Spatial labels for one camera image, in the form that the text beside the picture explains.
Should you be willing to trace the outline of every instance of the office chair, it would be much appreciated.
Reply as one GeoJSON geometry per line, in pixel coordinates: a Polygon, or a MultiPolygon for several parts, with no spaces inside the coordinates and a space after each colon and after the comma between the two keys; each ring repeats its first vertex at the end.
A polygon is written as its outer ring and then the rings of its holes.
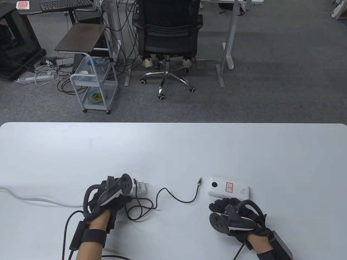
{"type": "Polygon", "coordinates": [[[163,75],[158,89],[158,98],[164,100],[164,83],[169,76],[184,83],[190,92],[195,88],[189,81],[175,74],[178,70],[189,69],[186,66],[170,68],[170,57],[195,58],[197,53],[197,36],[203,26],[202,15],[199,15],[200,0],[138,0],[138,13],[133,15],[133,25],[137,28],[138,51],[144,56],[156,54],[163,56],[157,69],[140,78],[146,84],[147,76],[163,75]]]}

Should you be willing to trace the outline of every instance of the glove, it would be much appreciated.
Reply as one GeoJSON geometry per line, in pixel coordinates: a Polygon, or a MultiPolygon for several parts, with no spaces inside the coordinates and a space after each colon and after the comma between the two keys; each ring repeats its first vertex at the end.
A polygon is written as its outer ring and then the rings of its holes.
{"type": "Polygon", "coordinates": [[[110,219],[107,223],[106,232],[107,234],[110,233],[111,229],[115,228],[115,221],[117,217],[117,212],[120,211],[126,203],[132,201],[132,197],[130,196],[124,196],[120,194],[118,197],[114,198],[110,202],[108,202],[104,206],[98,205],[98,200],[100,196],[105,192],[105,186],[106,181],[101,182],[100,188],[98,188],[98,191],[94,194],[93,198],[88,202],[89,209],[91,213],[84,213],[85,221],[89,222],[93,219],[96,219],[98,216],[100,216],[102,213],[104,213],[106,210],[109,210],[111,213],[110,219]]]}
{"type": "MultiPolygon", "coordinates": [[[[225,211],[226,206],[228,206],[229,204],[232,206],[237,206],[240,202],[241,201],[236,198],[230,198],[230,199],[224,198],[222,200],[216,200],[214,203],[211,203],[209,205],[209,209],[212,212],[226,214],[226,211],[225,211]]],[[[265,227],[265,221],[262,220],[256,213],[254,213],[254,211],[248,209],[246,206],[241,207],[238,214],[241,217],[246,217],[253,220],[257,224],[258,228],[252,231],[230,230],[228,235],[234,236],[239,242],[241,242],[242,244],[245,244],[249,250],[252,250],[253,247],[247,240],[248,235],[255,234],[259,236],[267,236],[270,230],[265,227]]]]}

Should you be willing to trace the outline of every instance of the power strip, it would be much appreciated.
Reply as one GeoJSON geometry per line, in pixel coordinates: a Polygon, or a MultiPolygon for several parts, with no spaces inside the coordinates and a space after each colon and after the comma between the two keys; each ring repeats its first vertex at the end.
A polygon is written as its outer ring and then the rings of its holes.
{"type": "MultiPolygon", "coordinates": [[[[45,80],[54,80],[54,75],[45,75],[45,76],[36,77],[36,82],[45,81],[45,80]]],[[[17,80],[17,82],[23,83],[23,84],[35,82],[35,77],[20,78],[17,80]]]]}

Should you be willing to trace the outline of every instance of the gray carpet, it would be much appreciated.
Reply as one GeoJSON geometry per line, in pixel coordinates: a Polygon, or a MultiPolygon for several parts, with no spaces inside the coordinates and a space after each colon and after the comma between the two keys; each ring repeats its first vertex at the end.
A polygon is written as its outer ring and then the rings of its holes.
{"type": "MultiPolygon", "coordinates": [[[[52,83],[0,83],[0,125],[9,121],[52,122],[277,122],[347,123],[347,22],[330,17],[330,0],[265,0],[239,18],[232,51],[235,69],[226,70],[221,89],[212,63],[191,69],[196,92],[170,80],[165,101],[156,97],[159,79],[139,83],[133,71],[120,88],[111,115],[82,113],[75,96],[52,83]]],[[[121,6],[124,18],[124,5],[121,6]]],[[[231,13],[204,3],[198,58],[220,59],[231,13]]],[[[49,56],[66,33],[63,13],[30,21],[49,56]]]]}

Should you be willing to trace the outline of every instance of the chair base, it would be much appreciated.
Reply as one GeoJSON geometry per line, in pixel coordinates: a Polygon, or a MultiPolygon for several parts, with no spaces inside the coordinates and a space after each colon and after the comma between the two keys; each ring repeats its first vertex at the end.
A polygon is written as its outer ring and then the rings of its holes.
{"type": "Polygon", "coordinates": [[[150,71],[150,72],[147,72],[140,78],[140,82],[142,84],[146,84],[146,77],[147,76],[163,75],[163,79],[161,80],[161,83],[160,83],[159,88],[158,88],[158,98],[160,100],[164,100],[165,99],[165,96],[164,96],[164,93],[163,93],[164,84],[165,84],[167,78],[169,78],[169,77],[172,77],[172,78],[182,82],[183,84],[185,84],[187,86],[188,90],[191,93],[193,93],[195,91],[195,88],[191,87],[189,85],[189,81],[188,80],[186,80],[185,78],[183,78],[183,77],[177,75],[176,73],[174,73],[175,71],[178,71],[178,70],[185,70],[186,72],[188,72],[189,71],[188,67],[186,67],[186,66],[178,66],[176,68],[170,69],[170,60],[166,60],[166,64],[165,65],[164,65],[163,61],[159,61],[158,65],[157,65],[157,68],[161,69],[163,67],[165,67],[166,69],[162,70],[162,71],[150,71]]]}

